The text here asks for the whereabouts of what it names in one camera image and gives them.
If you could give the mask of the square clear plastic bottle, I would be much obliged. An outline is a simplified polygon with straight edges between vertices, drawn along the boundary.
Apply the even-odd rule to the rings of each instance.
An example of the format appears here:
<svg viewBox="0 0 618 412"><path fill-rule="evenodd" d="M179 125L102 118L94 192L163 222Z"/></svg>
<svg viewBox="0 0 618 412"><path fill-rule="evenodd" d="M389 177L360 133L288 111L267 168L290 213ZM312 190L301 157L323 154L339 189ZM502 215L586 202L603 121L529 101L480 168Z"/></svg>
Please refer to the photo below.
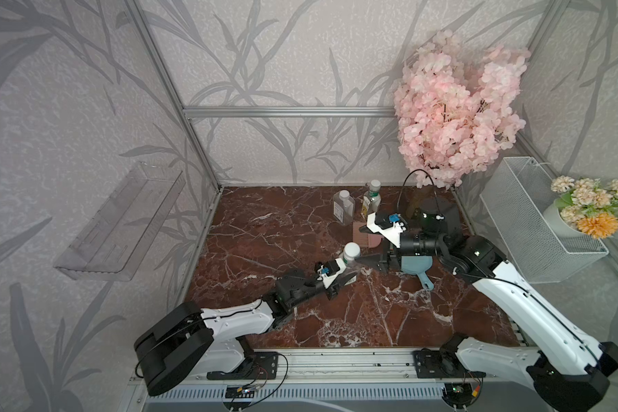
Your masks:
<svg viewBox="0 0 618 412"><path fill-rule="evenodd" d="M339 198L337 192L332 198L333 215L341 225L347 226L353 222L355 201L351 194L349 198Z"/></svg>

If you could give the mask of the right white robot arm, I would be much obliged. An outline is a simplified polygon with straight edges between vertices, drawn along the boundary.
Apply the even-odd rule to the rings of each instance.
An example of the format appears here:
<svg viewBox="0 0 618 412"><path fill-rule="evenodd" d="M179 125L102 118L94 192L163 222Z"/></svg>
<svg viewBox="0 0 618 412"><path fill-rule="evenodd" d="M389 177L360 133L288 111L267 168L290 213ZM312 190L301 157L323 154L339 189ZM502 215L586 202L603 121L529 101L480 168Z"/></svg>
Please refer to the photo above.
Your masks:
<svg viewBox="0 0 618 412"><path fill-rule="evenodd" d="M463 233L456 211L430 214L413 231L400 214L367 217L361 233L380 235L385 250L360 257L379 271L400 270L409 257L434 257L502 309L533 343L511 348L456 333L439 349L443 371L491 374L534 390L557 411L589 411L618 370L618 345L599 342L569 321L525 280L494 243Z"/></svg>

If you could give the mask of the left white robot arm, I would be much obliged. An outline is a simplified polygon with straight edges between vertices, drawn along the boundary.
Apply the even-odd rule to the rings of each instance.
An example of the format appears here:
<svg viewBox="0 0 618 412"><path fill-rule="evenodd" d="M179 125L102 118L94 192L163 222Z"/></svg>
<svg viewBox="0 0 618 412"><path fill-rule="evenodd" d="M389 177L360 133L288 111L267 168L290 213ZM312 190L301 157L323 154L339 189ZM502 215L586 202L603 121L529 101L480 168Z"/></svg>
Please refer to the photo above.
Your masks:
<svg viewBox="0 0 618 412"><path fill-rule="evenodd" d="M291 270L249 304L208 309L187 301L137 338L136 375L154 397L192 374L231 374L249 357L245 336L282 329L296 307L319 295L332 299L355 278L354 271L344 271L325 286L321 273L306 277L303 271Z"/></svg>

